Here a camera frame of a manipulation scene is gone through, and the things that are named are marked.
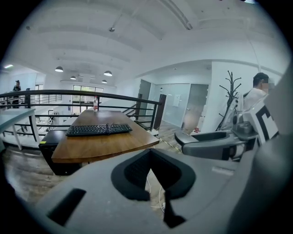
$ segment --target floor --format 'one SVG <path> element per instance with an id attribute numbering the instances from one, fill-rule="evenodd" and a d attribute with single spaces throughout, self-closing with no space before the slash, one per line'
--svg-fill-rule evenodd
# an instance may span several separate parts
<path id="1" fill-rule="evenodd" d="M 180 131 L 180 128 L 162 122 L 158 137 L 163 141 L 160 140 L 160 143 L 155 145 L 154 148 L 169 150 L 180 156 L 181 152 L 178 149 L 164 142 L 166 141 L 180 149 L 174 139 L 175 131 Z M 39 150 L 23 149 L 20 151 L 17 147 L 6 146 L 2 159 L 5 164 L 5 174 L 8 182 L 13 186 L 18 196 L 32 205 L 66 178 L 66 176 L 53 174 Z M 163 212 L 160 207 L 164 202 L 164 190 L 162 188 L 160 192 L 161 185 L 151 171 L 148 175 L 148 181 L 151 186 L 152 209 L 163 219 Z M 150 191 L 150 186 L 146 183 L 147 191 Z"/>

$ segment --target person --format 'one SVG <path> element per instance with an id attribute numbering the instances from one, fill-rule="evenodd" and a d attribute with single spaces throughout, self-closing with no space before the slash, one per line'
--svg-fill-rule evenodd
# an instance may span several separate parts
<path id="1" fill-rule="evenodd" d="M 269 92 L 269 76 L 262 72 L 255 75 L 253 78 L 253 88 L 244 98 L 243 109 L 249 110 L 261 98 Z"/>
<path id="2" fill-rule="evenodd" d="M 13 92 L 17 92 L 17 91 L 21 91 L 22 89 L 21 89 L 21 87 L 20 87 L 20 82 L 19 82 L 19 80 L 16 80 L 16 85 L 13 87 Z M 12 101 L 12 104 L 15 104 L 15 105 L 17 105 L 19 103 L 19 100 L 17 99 L 17 100 L 13 100 Z"/>

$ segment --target keyboard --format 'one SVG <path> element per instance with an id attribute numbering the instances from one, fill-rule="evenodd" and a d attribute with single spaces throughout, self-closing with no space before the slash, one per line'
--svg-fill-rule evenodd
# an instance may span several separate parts
<path id="1" fill-rule="evenodd" d="M 101 124 L 89 126 L 70 126 L 67 130 L 67 137 L 89 137 L 110 135 L 116 133 L 128 133 L 132 131 L 128 124 Z"/>

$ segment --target black railing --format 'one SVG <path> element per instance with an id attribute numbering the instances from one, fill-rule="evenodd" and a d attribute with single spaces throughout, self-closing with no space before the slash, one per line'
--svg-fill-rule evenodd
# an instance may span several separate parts
<path id="1" fill-rule="evenodd" d="M 21 98 L 21 101 L 19 101 L 18 104 L 9 104 L 11 101 L 12 96 L 19 96 Z M 121 96 L 121 95 L 116 95 L 116 94 L 108 94 L 108 93 L 99 93 L 99 92 L 90 92 L 90 91 L 79 91 L 79 90 L 29 90 L 29 91 L 19 91 L 19 92 L 10 92 L 10 93 L 5 93 L 5 94 L 0 94 L 0 98 L 6 98 L 6 100 L 2 101 L 2 104 L 0 108 L 19 108 L 20 106 L 24 106 L 25 108 L 31 108 L 32 106 L 84 106 L 86 108 L 92 107 L 93 102 L 88 101 L 88 102 L 83 102 L 79 104 L 74 104 L 74 102 L 71 103 L 53 103 L 57 101 L 62 100 L 63 95 L 70 95 L 70 96 L 97 96 L 98 100 L 100 97 L 105 97 L 105 98 L 112 98 L 112 99 L 120 99 L 120 100 L 127 100 L 127 101 L 135 101 L 136 103 L 132 105 L 131 107 L 128 106 L 103 106 L 100 105 L 100 102 L 98 101 L 98 110 L 100 108 L 117 108 L 117 109 L 125 109 L 123 113 L 127 112 L 125 115 L 129 117 L 135 117 L 136 122 L 143 127 L 146 130 L 152 130 L 158 129 L 160 124 L 161 124 L 161 115 L 156 116 L 156 110 L 157 112 L 161 113 L 163 112 L 164 106 L 165 106 L 165 100 L 166 98 L 160 98 L 160 100 L 163 101 L 151 101 L 151 100 L 145 100 L 141 98 L 135 98 L 135 97 L 129 97 L 129 96 Z M 140 108 L 141 103 L 150 103 L 154 104 L 154 109 L 151 108 Z M 140 110 L 149 110 L 152 111 L 152 115 L 140 115 L 139 111 Z M 35 115 L 36 117 L 78 117 L 79 115 Z M 152 117 L 151 121 L 138 121 L 138 117 Z M 150 122 L 149 127 L 144 127 L 142 124 Z M 17 126 L 29 126 L 32 128 L 31 124 L 16 124 Z M 69 127 L 70 125 L 62 125 L 62 124 L 44 124 L 40 123 L 37 124 L 37 127 Z M 17 132 L 18 134 L 23 134 L 23 135 L 33 135 L 33 133 L 21 133 Z"/>

